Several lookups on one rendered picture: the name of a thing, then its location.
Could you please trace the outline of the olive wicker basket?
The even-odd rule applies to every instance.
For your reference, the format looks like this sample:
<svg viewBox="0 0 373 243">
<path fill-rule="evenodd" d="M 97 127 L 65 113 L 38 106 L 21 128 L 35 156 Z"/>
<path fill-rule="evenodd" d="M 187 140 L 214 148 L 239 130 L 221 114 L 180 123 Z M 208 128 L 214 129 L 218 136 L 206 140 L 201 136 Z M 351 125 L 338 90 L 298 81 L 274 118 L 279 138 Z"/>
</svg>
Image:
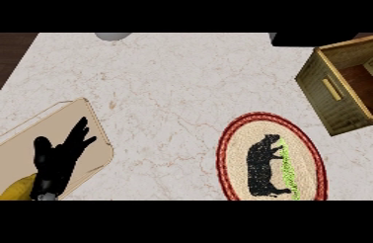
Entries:
<svg viewBox="0 0 373 243">
<path fill-rule="evenodd" d="M 373 125 L 373 36 L 317 47 L 296 82 L 330 136 Z"/>
</svg>

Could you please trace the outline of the beige cutting board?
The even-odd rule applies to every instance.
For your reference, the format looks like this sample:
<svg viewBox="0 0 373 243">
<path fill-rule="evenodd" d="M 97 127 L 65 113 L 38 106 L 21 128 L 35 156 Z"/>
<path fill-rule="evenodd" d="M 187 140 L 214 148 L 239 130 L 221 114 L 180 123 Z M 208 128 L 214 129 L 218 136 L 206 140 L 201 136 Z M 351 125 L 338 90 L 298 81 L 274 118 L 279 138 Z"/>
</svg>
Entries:
<svg viewBox="0 0 373 243">
<path fill-rule="evenodd" d="M 52 145 L 63 143 L 81 118 L 87 119 L 86 137 L 94 136 L 96 141 L 87 146 L 77 160 L 69 182 L 59 196 L 60 200 L 109 164 L 114 148 L 88 101 L 78 98 L 74 101 L 59 102 L 0 134 L 0 194 L 19 179 L 37 172 L 34 165 L 35 138 L 44 136 Z"/>
</svg>

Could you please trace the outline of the yellow croissant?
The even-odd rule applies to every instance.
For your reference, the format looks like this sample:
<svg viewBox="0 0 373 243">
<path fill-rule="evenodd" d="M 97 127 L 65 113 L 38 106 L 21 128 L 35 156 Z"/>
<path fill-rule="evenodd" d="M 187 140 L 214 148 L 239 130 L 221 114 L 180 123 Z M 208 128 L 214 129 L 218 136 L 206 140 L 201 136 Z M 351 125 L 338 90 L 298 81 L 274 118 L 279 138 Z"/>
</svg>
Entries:
<svg viewBox="0 0 373 243">
<path fill-rule="evenodd" d="M 0 201 L 30 201 L 35 178 L 37 175 L 32 174 L 18 180 L 0 195 Z"/>
</svg>

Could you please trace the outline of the grey round object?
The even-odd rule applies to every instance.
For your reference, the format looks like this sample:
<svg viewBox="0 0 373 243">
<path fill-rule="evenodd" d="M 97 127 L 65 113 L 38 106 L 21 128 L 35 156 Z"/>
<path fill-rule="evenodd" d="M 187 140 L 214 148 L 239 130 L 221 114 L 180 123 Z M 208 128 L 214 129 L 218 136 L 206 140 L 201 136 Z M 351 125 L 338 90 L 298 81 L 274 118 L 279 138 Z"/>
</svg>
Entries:
<svg viewBox="0 0 373 243">
<path fill-rule="evenodd" d="M 96 36 L 103 41 L 121 41 L 130 36 L 130 33 L 96 33 Z"/>
</svg>

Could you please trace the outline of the oval bear-print placemat, red rim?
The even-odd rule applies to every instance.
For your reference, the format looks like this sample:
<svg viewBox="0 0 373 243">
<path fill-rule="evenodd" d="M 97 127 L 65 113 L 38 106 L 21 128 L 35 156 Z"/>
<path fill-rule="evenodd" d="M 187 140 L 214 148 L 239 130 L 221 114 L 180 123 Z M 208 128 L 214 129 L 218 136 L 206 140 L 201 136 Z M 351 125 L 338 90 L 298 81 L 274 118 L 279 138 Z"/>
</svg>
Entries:
<svg viewBox="0 0 373 243">
<path fill-rule="evenodd" d="M 323 201 L 327 178 L 311 139 L 280 116 L 255 112 L 227 126 L 215 151 L 221 190 L 231 201 Z"/>
</svg>

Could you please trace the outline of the black appliance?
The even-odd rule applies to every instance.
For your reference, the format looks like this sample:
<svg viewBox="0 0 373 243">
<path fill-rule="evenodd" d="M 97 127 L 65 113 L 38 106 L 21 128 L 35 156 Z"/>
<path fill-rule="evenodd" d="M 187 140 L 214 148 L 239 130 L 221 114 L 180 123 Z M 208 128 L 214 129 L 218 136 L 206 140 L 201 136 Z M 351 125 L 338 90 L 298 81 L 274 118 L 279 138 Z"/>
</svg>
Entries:
<svg viewBox="0 0 373 243">
<path fill-rule="evenodd" d="M 323 46 L 373 36 L 373 33 L 270 33 L 273 46 Z"/>
</svg>

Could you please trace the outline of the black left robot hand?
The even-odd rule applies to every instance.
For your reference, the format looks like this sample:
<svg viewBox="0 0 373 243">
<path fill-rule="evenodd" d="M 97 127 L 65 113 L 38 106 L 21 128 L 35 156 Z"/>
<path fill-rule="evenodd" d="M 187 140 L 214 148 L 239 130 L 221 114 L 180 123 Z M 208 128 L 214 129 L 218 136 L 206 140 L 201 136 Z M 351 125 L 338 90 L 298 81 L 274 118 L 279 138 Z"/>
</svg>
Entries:
<svg viewBox="0 0 373 243">
<path fill-rule="evenodd" d="M 87 118 L 77 122 L 62 144 L 53 146 L 50 140 L 38 136 L 34 140 L 34 164 L 37 178 L 31 191 L 31 199 L 38 200 L 38 195 L 46 193 L 63 193 L 69 182 L 75 162 L 87 146 L 96 141 L 96 137 L 86 137 L 88 133 Z"/>
</svg>

